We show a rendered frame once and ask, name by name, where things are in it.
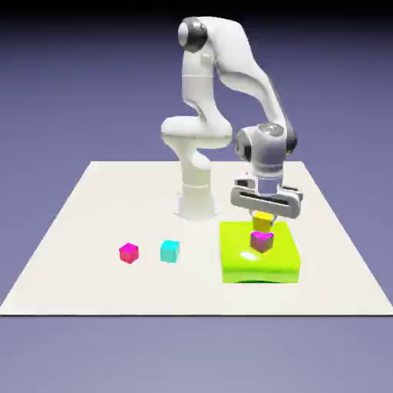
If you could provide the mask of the small cyan cube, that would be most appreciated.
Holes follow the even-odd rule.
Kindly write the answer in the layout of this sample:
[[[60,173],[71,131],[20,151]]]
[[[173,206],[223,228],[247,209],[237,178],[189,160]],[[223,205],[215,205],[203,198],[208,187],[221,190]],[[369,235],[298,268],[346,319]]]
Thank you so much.
[[[180,242],[164,240],[160,247],[160,260],[166,263],[175,263],[180,254]]]

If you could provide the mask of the large lime green box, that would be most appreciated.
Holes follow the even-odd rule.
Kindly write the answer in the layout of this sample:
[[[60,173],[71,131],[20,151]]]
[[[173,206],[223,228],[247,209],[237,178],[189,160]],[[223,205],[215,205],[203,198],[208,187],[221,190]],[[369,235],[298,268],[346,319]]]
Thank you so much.
[[[287,223],[272,226],[272,248],[251,247],[253,225],[246,221],[220,223],[220,261],[224,283],[297,283],[301,258]]]

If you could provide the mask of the small magenta cube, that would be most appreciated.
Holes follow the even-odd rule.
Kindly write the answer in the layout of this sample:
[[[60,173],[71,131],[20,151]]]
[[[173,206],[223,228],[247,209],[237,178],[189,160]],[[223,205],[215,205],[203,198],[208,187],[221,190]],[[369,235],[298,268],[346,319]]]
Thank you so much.
[[[273,247],[274,233],[263,233],[259,231],[252,231],[250,235],[250,246],[260,252],[264,253]]]

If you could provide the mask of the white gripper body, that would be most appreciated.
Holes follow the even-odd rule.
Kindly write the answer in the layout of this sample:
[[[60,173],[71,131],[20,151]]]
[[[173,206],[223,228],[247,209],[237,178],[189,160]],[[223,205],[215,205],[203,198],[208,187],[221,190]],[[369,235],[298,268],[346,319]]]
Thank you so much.
[[[283,186],[281,178],[237,178],[230,194],[230,202],[234,206],[290,219],[300,214],[302,199],[302,192]]]

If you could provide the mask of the small pink cube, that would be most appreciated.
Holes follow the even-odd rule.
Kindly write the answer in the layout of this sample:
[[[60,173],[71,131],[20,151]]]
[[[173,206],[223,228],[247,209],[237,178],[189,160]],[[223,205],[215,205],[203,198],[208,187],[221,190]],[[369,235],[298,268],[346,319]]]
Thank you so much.
[[[139,248],[132,243],[126,243],[119,249],[121,261],[132,264],[139,258]]]

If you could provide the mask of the small yellow cube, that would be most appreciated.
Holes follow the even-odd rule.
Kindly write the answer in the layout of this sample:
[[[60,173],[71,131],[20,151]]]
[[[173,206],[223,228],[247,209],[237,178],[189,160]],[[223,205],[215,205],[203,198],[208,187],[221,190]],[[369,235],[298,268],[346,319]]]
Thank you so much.
[[[261,233],[270,233],[275,216],[271,213],[261,211],[252,212],[253,231]]]

